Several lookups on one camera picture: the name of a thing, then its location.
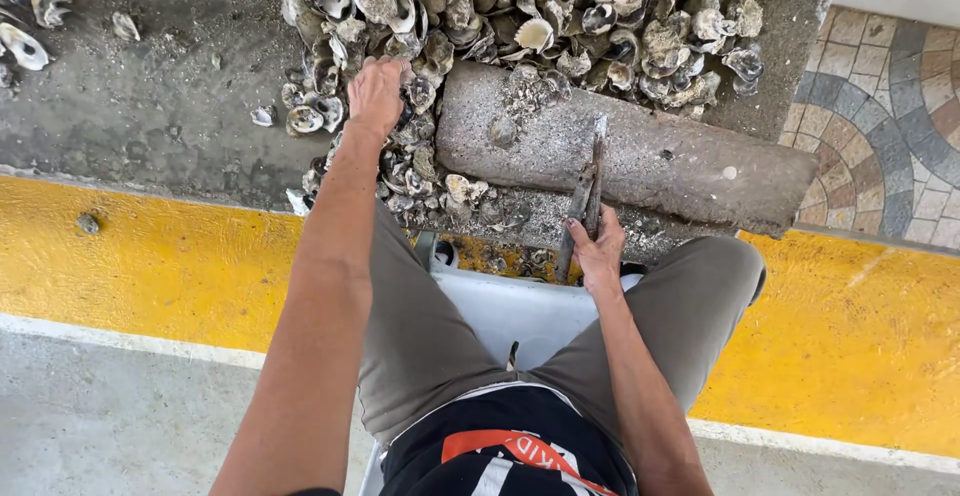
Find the yellow painted curb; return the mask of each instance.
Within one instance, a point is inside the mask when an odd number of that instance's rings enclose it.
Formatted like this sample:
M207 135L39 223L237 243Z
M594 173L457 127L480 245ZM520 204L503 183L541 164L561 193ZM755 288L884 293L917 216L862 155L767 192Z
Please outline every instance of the yellow painted curb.
M0 312L266 350L299 218L11 177L0 194ZM745 239L767 288L692 416L960 458L960 259Z

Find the hand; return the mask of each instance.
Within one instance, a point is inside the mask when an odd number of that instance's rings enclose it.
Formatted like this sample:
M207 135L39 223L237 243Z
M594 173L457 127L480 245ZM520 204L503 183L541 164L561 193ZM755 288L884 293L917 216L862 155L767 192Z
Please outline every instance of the hand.
M386 138L403 112L401 80L410 73L410 62L383 56L367 57L360 73L346 86L350 119Z
M597 240L591 241L587 230L576 218L564 221L575 243L573 261L583 270L583 286L596 295L608 288L620 290L620 255L626 235L613 207L601 204Z

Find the person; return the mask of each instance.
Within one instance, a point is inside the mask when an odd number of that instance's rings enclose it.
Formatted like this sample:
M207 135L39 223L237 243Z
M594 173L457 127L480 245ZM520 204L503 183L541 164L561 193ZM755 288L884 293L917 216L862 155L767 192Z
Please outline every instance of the person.
M368 58L347 88L342 145L210 493L340 494L359 384L364 427L387 449L385 496L712 494L686 412L760 295L761 256L693 239L624 292L614 210L595 242L564 220L599 319L543 366L506 370L374 196L408 72Z

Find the mosaic tile floor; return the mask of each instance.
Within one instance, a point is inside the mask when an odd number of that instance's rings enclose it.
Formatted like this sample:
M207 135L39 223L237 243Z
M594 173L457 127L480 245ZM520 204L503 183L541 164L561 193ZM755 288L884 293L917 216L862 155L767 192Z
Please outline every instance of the mosaic tile floor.
M820 157L798 222L960 248L958 30L831 8L780 143Z

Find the concrete floor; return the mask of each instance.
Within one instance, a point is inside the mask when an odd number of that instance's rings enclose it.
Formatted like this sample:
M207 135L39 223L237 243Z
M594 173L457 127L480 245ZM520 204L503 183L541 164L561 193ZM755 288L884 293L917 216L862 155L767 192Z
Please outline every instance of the concrete floor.
M258 371L0 333L0 495L204 494ZM351 437L346 494L372 440ZM960 477L700 439L718 496L960 495Z

